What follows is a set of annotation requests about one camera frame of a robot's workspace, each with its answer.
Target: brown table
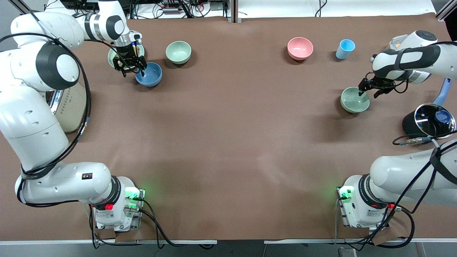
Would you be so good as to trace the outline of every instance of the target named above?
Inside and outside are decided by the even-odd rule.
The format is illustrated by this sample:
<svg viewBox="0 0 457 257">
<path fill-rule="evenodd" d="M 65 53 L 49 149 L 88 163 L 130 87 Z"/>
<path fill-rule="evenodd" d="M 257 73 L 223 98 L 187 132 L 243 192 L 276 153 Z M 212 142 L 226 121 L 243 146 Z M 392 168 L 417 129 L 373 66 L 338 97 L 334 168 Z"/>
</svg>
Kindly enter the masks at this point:
<svg viewBox="0 0 457 257">
<path fill-rule="evenodd" d="M 163 69 L 151 89 L 130 74 L 122 78 L 106 61 L 108 48 L 85 43 L 76 51 L 93 94 L 91 122 L 66 162 L 105 163 L 147 190 L 171 239 L 332 238 L 335 187 L 369 172 L 382 155 L 426 147 L 396 147 L 403 116 L 433 101 L 443 78 L 432 76 L 373 100 L 358 115 L 339 104 L 357 86 L 372 54 L 395 36 L 422 29 L 449 37 L 433 14 L 421 16 L 129 21 L 144 38 L 146 59 Z M 314 44 L 303 63 L 287 55 L 297 36 Z M 335 59 L 344 38 L 356 42 Z M 192 46 L 185 65 L 173 65 L 165 48 Z M 450 99 L 457 97 L 452 88 Z M 446 107 L 457 113 L 457 107 Z M 89 239 L 81 203 L 33 209 L 16 201 L 19 162 L 0 139 L 2 186 L 0 240 Z M 457 237 L 456 208 L 424 205 L 414 215 L 419 238 Z M 153 239 L 150 222 L 121 240 Z M 341 229 L 355 238 L 364 230 Z"/>
</svg>

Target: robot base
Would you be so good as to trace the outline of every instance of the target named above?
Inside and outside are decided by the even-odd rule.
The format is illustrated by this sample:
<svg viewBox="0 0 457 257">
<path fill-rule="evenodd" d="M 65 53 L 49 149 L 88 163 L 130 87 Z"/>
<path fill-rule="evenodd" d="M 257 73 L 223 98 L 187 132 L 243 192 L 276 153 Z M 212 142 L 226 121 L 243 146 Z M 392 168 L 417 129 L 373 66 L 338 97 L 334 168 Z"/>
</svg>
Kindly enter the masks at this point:
<svg viewBox="0 0 457 257">
<path fill-rule="evenodd" d="M 359 192 L 361 179 L 361 175 L 351 176 L 345 181 L 344 186 L 338 189 L 339 198 L 348 197 L 346 200 L 340 200 L 343 224 L 346 227 L 374 230 L 382 222 L 386 209 L 373 208 L 363 201 Z"/>
<path fill-rule="evenodd" d="M 127 177 L 117 177 L 121 183 L 119 199 L 111 210 L 97 210 L 95 221 L 98 229 L 114 229 L 116 232 L 127 232 L 140 227 L 141 212 L 125 209 L 126 206 L 141 209 L 143 201 L 132 200 L 126 195 L 127 187 L 135 187 L 134 183 Z M 140 190 L 138 198 L 144 198 L 144 190 Z"/>
</svg>

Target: blue cup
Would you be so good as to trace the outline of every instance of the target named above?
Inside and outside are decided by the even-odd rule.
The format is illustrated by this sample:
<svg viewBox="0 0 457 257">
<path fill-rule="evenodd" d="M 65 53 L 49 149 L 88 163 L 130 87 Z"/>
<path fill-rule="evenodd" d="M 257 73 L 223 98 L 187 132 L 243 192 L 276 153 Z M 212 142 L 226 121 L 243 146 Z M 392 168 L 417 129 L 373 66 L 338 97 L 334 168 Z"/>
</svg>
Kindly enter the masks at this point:
<svg viewBox="0 0 457 257">
<path fill-rule="evenodd" d="M 356 49 L 356 43 L 350 39 L 343 39 L 336 50 L 336 57 L 340 60 L 346 59 Z"/>
<path fill-rule="evenodd" d="M 135 75 L 138 83 L 144 86 L 157 86 L 162 80 L 162 69 L 157 63 L 147 63 L 147 67 L 144 70 L 144 76 L 141 72 Z"/>
</svg>

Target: black pot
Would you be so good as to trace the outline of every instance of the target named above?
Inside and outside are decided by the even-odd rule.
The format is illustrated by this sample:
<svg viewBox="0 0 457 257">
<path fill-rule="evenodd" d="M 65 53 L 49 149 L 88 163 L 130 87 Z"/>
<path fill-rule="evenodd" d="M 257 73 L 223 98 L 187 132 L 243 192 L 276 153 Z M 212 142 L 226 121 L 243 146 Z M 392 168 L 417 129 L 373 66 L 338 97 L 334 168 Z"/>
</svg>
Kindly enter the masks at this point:
<svg viewBox="0 0 457 257">
<path fill-rule="evenodd" d="M 425 103 L 406 115 L 403 130 L 410 138 L 438 136 L 454 131 L 455 120 L 445 108 L 434 103 Z"/>
</svg>

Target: pink bowl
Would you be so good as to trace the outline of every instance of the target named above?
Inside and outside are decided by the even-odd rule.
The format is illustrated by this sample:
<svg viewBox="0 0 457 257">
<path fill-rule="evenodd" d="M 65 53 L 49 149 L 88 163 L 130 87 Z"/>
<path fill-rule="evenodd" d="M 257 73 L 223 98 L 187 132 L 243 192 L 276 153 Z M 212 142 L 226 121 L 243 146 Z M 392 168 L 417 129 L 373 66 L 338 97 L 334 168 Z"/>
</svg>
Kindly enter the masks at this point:
<svg viewBox="0 0 457 257">
<path fill-rule="evenodd" d="M 313 53 L 313 44 L 304 37 L 294 37 L 287 44 L 287 51 L 292 59 L 302 61 Z"/>
</svg>

